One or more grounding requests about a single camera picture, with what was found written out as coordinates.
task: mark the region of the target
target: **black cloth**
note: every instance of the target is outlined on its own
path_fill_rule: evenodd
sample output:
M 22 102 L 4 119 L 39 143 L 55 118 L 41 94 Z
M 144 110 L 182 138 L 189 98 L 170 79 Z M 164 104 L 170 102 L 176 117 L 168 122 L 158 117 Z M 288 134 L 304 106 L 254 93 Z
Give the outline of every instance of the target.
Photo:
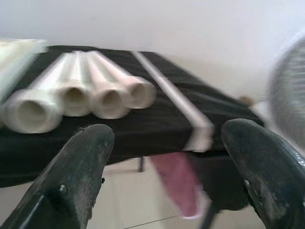
M 116 120 L 99 119 L 91 114 L 85 117 L 64 117 L 60 126 L 45 134 L 19 134 L 1 128 L 0 187 L 32 180 L 73 133 L 92 124 L 106 124 L 114 131 L 115 145 L 108 163 L 181 151 L 187 143 L 192 133 L 189 121 L 129 51 L 51 46 L 47 53 L 39 55 L 14 91 L 26 88 L 61 53 L 74 50 L 98 50 L 131 74 L 150 81 L 157 89 L 155 103 L 147 109 L 132 110 L 127 116 Z M 225 121 L 247 118 L 263 124 L 246 106 L 199 81 L 178 66 L 155 53 L 143 54 L 214 124 L 213 147 L 210 151 L 224 149 L 220 130 Z

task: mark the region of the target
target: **tiled floor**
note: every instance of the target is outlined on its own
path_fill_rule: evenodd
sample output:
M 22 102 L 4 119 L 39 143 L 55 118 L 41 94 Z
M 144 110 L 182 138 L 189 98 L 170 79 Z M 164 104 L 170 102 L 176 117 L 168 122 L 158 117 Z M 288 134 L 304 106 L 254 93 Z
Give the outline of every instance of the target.
M 137 159 L 107 166 L 106 182 L 98 195 L 87 229 L 199 229 L 202 219 L 186 220 L 166 196 L 157 174 L 146 160 L 137 172 Z M 0 188 L 0 224 L 21 199 L 29 184 Z M 207 208 L 209 200 L 202 197 Z M 223 211 L 212 229 L 264 229 L 251 207 Z

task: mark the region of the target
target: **pink towel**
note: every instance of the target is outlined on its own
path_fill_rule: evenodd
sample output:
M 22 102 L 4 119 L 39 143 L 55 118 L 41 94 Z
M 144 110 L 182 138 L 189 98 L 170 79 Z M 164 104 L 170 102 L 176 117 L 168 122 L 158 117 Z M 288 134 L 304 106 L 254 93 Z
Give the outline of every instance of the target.
M 150 157 L 165 189 L 184 218 L 200 217 L 200 183 L 185 153 L 155 155 Z

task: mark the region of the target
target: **white wall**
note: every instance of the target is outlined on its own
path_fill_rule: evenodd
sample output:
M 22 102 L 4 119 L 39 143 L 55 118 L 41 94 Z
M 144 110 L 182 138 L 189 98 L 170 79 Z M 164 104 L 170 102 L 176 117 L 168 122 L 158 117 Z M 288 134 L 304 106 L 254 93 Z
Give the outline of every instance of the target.
M 232 96 L 255 99 L 305 0 L 10 0 L 0 36 L 164 54 Z

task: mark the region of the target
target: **white pipe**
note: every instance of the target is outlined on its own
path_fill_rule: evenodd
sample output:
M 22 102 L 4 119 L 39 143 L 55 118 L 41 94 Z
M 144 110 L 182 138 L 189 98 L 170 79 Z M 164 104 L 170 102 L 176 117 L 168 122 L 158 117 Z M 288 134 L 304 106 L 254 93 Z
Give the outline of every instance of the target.
M 130 101 L 130 96 L 109 72 L 102 68 L 90 53 L 86 54 L 91 82 L 94 92 L 91 96 L 91 110 L 99 118 L 117 119 L 127 115 L 130 109 L 126 104 Z
M 27 89 L 15 92 L 7 100 L 3 122 L 8 128 L 19 133 L 39 134 L 59 125 L 63 105 L 58 89 L 67 74 L 69 60 L 69 54 L 62 54 Z
M 156 89 L 153 84 L 139 76 L 133 76 L 100 52 L 91 53 L 129 91 L 132 97 L 128 104 L 129 108 L 143 109 L 153 104 L 156 99 Z
M 1 41 L 1 44 L 9 43 L 4 58 L 0 63 L 0 106 L 7 95 L 14 89 L 24 71 L 35 60 L 38 53 L 46 51 L 45 40 L 9 40 Z
M 64 103 L 65 116 L 79 117 L 88 115 L 90 109 L 90 96 L 92 87 L 88 81 L 83 60 L 84 52 L 71 53 L 72 64 L 68 77 L 61 87 L 61 97 Z

